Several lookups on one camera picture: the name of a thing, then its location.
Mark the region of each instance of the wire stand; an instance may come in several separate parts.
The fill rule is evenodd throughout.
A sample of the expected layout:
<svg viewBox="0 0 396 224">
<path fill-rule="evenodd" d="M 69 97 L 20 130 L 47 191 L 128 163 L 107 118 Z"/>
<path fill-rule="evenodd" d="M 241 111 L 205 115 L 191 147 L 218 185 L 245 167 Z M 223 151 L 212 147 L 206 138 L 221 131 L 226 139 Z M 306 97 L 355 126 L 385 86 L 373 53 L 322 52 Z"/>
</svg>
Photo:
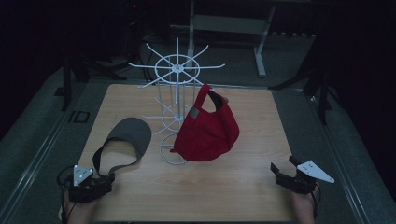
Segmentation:
<svg viewBox="0 0 396 224">
<path fill-rule="evenodd" d="M 157 117 L 145 116 L 146 119 L 161 119 L 164 128 L 156 132 L 154 135 L 159 134 L 163 131 L 171 131 L 172 133 L 167 135 L 160 143 L 160 153 L 161 157 L 164 161 L 170 164 L 184 164 L 187 161 L 184 160 L 181 156 L 177 154 L 177 158 L 175 159 L 174 155 L 168 156 L 168 154 L 175 153 L 167 153 L 165 156 L 165 152 L 169 151 L 173 148 L 177 133 L 183 123 L 183 120 L 186 116 L 186 111 L 188 112 L 195 100 L 195 86 L 197 84 L 203 85 L 197 78 L 200 75 L 201 69 L 214 69 L 221 68 L 225 64 L 218 66 L 200 66 L 198 62 L 195 60 L 199 55 L 203 54 L 209 46 L 206 46 L 202 51 L 197 53 L 193 57 L 189 57 L 184 54 L 179 53 L 178 49 L 178 38 L 177 38 L 177 53 L 170 54 L 167 56 L 162 56 L 156 50 L 154 50 L 149 44 L 147 47 L 156 55 L 160 57 L 158 62 L 155 63 L 154 66 L 150 65 L 139 65 L 129 63 L 129 65 L 133 67 L 141 67 L 141 68 L 152 68 L 155 71 L 155 75 L 157 78 L 150 83 L 140 86 L 139 88 L 146 88 L 147 86 L 157 85 L 159 97 L 155 98 L 155 100 L 160 104 L 161 115 Z M 192 85 L 192 99 L 191 104 L 186 105 L 186 86 Z M 169 87 L 168 96 L 164 96 L 162 92 L 165 87 Z"/>
</svg>

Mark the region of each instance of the gray floor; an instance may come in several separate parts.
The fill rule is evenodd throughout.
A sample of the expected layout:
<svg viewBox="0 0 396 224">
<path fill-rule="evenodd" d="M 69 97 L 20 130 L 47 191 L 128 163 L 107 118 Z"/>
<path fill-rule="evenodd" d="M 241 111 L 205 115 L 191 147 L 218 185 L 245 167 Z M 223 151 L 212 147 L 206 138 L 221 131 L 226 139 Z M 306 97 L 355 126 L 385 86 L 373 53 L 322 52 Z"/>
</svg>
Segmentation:
<svg viewBox="0 0 396 224">
<path fill-rule="evenodd" d="M 303 36 L 269 36 L 262 54 L 266 78 L 257 76 L 251 47 L 211 43 L 197 61 L 201 66 L 226 65 L 203 71 L 198 79 L 210 84 L 250 88 L 278 84 L 295 75 L 313 40 Z M 175 43 L 154 43 L 149 38 L 148 41 L 163 55 L 176 50 Z M 180 43 L 180 52 L 185 52 L 185 41 Z M 196 52 L 203 47 L 197 44 Z M 142 46 L 141 54 L 146 61 L 149 57 L 146 46 Z M 158 59 L 153 56 L 151 63 Z M 114 81 L 96 74 L 89 83 L 74 83 L 72 104 L 64 112 L 61 111 L 62 98 L 53 95 L 62 86 L 62 71 L 43 85 L 0 143 L 2 220 L 6 223 L 59 222 L 60 189 L 56 175 L 65 166 L 78 162 L 107 86 L 116 82 L 144 83 L 141 69 L 121 71 L 120 76 L 128 80 Z M 292 154 L 301 161 L 313 160 L 320 164 L 336 180 L 334 184 L 320 183 L 318 223 L 396 223 L 395 203 L 347 112 L 330 98 L 332 110 L 326 114 L 328 125 L 322 125 L 317 116 L 317 102 L 301 93 L 304 82 L 273 94 Z M 68 122 L 72 111 L 90 112 L 91 116 L 87 123 Z"/>
</svg>

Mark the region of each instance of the wooden tabletop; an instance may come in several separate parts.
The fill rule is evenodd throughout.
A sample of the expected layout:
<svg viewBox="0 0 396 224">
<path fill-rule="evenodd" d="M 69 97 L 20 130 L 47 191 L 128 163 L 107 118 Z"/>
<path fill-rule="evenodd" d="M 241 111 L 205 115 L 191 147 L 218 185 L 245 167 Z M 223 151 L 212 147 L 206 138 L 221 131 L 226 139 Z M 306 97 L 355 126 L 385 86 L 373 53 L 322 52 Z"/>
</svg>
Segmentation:
<svg viewBox="0 0 396 224">
<path fill-rule="evenodd" d="M 163 102 L 169 87 L 161 87 Z M 193 87 L 186 87 L 192 102 Z M 267 90 L 218 88 L 229 99 L 240 135 L 230 152 L 214 161 L 172 165 L 160 155 L 160 143 L 173 132 L 152 136 L 142 160 L 116 172 L 113 191 L 96 209 L 101 221 L 285 221 L 293 220 L 290 193 L 275 183 L 273 162 L 282 173 L 295 174 L 288 161 L 290 147 Z M 79 165 L 91 168 L 93 153 L 105 142 L 114 126 L 125 118 L 144 120 L 153 133 L 163 129 L 159 88 L 113 84 L 109 86 Z M 205 101 L 204 108 L 214 110 Z M 101 173 L 130 163 L 134 150 L 126 142 L 110 142 L 102 155 Z"/>
</svg>

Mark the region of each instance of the dark background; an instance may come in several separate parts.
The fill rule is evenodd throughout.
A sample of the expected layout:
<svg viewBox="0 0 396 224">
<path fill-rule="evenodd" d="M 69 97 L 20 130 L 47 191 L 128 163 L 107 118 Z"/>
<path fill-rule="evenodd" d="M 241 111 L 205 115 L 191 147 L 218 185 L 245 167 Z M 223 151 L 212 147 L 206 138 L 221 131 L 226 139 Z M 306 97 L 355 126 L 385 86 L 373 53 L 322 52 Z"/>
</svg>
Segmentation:
<svg viewBox="0 0 396 224">
<path fill-rule="evenodd" d="M 43 82 L 61 68 L 65 55 L 103 61 L 111 55 L 134 55 L 139 25 L 150 23 L 167 37 L 170 22 L 188 21 L 188 14 L 182 13 L 189 11 L 186 2 L 1 1 L 0 137 Z M 318 36 L 307 59 L 319 68 L 332 62 L 330 83 L 395 199 L 396 4 L 359 1 L 340 7 L 347 2 L 332 2 L 335 5 L 280 4 L 271 31 Z M 125 43 L 131 51 L 115 43 Z M 332 57 L 324 57 L 329 50 Z"/>
</svg>

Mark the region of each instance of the wooden table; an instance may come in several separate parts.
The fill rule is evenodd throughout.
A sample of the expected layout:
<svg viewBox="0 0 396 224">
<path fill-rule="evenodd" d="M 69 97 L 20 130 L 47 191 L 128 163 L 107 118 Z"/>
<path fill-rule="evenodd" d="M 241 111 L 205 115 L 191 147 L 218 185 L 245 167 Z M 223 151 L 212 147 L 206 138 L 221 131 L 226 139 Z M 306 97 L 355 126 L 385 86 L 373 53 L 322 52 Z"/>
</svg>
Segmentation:
<svg viewBox="0 0 396 224">
<path fill-rule="evenodd" d="M 240 128 L 233 149 L 214 161 L 171 165 L 161 158 L 159 144 L 172 132 L 154 135 L 141 162 L 116 172 L 113 191 L 101 200 L 94 214 L 95 220 L 294 219 L 290 193 L 275 183 L 275 175 L 270 171 L 273 162 L 282 173 L 295 174 L 295 167 L 288 161 L 290 147 L 272 93 L 218 87 L 215 91 L 230 100 L 229 105 Z M 157 96 L 158 88 L 154 86 L 145 89 L 138 89 L 136 85 L 109 86 L 79 165 L 93 167 L 93 153 L 122 119 L 140 118 L 153 133 L 161 130 L 163 124 L 159 119 L 143 117 L 161 114 L 160 105 L 154 99 Z M 214 106 L 209 103 L 210 100 L 205 102 L 204 108 L 210 111 Z M 110 145 L 103 153 L 102 174 L 112 166 L 134 159 L 128 143 L 111 142 Z"/>
</svg>

